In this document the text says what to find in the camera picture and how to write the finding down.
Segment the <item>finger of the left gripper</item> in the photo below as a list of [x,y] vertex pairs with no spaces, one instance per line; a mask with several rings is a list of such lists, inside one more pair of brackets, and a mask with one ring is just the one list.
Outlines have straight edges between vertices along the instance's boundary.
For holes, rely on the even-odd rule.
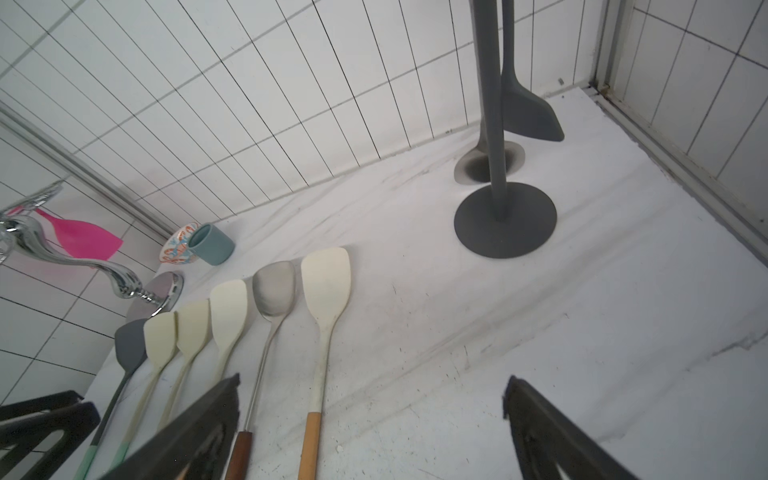
[[12,471],[49,436],[58,440],[24,473],[25,479],[49,479],[100,424],[96,406],[73,390],[1,407],[1,477]]

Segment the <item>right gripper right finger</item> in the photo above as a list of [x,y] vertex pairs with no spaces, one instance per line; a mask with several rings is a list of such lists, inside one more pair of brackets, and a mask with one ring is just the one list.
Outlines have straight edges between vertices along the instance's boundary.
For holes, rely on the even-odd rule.
[[526,380],[511,376],[502,403],[524,479],[635,477]]

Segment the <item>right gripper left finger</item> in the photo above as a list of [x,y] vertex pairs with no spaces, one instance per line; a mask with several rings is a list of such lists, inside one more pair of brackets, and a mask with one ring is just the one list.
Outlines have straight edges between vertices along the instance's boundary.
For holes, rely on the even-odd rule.
[[219,381],[105,479],[221,479],[239,420],[240,376]]

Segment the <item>cream spatula green handle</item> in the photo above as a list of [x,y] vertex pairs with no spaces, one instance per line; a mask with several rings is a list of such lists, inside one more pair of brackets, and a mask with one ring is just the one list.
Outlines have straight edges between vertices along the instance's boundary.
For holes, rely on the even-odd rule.
[[114,469],[127,456],[131,443],[141,424],[146,405],[159,381],[163,369],[176,354],[177,320],[175,312],[163,312],[144,324],[144,340],[147,359],[152,366],[151,380],[139,400],[126,434],[110,465]]

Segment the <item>cream slotted turner green handle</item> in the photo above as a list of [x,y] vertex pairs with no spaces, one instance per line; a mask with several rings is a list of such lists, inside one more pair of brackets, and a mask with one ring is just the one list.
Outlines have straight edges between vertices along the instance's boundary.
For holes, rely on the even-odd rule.
[[172,387],[166,406],[158,422],[157,431],[161,431],[171,416],[178,391],[191,364],[208,344],[211,338],[210,301],[203,299],[186,304],[176,311],[177,342],[182,354],[183,365]]

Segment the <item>cream spoon wooden handle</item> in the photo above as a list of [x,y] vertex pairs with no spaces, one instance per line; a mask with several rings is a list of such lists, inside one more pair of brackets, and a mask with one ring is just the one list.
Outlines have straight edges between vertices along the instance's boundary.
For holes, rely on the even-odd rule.
[[240,338],[248,315],[246,282],[236,279],[214,287],[210,294],[211,327],[218,349],[218,362],[211,385],[223,377],[231,352]]

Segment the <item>cream utensil dark wooden handle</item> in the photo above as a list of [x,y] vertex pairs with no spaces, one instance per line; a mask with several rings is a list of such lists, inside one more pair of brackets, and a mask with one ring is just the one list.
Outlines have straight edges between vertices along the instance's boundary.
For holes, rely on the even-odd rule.
[[245,479],[254,438],[254,411],[262,383],[268,352],[283,320],[291,313],[296,298],[296,271],[291,261],[278,261],[259,269],[252,279],[255,307],[262,324],[258,352],[261,358],[254,373],[254,384],[243,406],[244,421],[237,433],[224,479]]

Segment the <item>cream spatula light wooden handle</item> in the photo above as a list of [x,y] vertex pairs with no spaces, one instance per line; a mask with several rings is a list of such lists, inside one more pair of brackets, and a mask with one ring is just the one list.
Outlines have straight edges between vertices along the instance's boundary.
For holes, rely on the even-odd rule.
[[298,478],[315,479],[331,336],[351,294],[349,254],[343,247],[312,252],[302,260],[301,273],[306,305],[319,328],[319,343]]

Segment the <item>dark grey utensil rack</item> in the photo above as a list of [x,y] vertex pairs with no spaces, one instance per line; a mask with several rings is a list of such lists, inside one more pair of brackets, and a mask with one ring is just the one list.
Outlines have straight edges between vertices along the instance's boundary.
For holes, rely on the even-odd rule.
[[490,184],[459,205],[454,230],[470,251],[487,258],[527,255],[552,236],[558,219],[553,200],[529,184],[509,182],[505,173],[502,114],[503,22],[495,1],[472,1],[481,121],[485,121]]

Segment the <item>dark grey hanging spatula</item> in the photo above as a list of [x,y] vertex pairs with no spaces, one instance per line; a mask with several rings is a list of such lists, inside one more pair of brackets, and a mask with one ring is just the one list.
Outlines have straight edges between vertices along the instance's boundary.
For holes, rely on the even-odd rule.
[[502,114],[505,131],[528,138],[562,142],[565,134],[552,107],[526,89],[515,72],[514,1],[504,0]]

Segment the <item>chrome cup tree stand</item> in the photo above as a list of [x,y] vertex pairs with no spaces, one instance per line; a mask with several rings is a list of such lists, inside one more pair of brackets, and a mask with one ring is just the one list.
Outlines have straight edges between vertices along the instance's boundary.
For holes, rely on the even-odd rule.
[[[95,269],[109,278],[116,296],[131,302],[126,314],[128,321],[171,311],[182,293],[182,274],[162,273],[144,284],[133,270],[109,260],[120,249],[121,239],[97,225],[57,219],[41,210],[65,183],[65,179],[59,179],[1,209],[1,241],[8,245],[1,251],[1,258],[6,259],[17,250],[43,262]],[[42,225],[30,216],[33,211],[51,223],[63,252],[49,246]]]

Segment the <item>pink cup on stand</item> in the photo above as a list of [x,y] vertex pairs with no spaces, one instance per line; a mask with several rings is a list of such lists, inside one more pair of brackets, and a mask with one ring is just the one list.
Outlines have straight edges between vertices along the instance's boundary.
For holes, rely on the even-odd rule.
[[123,246],[121,238],[98,225],[61,219],[42,208],[35,212],[51,224],[56,240],[70,257],[107,261]]

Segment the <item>patterned small bowl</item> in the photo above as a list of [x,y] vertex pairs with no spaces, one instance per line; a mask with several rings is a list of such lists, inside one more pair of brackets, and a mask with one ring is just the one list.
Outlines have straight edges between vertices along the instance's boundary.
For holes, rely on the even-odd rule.
[[162,246],[159,261],[164,264],[189,264],[198,257],[189,248],[188,242],[195,231],[201,226],[193,221],[179,228]]

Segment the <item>teal ceramic cup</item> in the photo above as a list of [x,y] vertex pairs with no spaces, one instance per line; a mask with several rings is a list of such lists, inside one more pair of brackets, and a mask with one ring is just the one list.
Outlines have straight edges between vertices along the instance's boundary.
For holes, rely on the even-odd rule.
[[234,252],[235,243],[213,224],[201,225],[189,238],[189,249],[212,266],[223,264]]

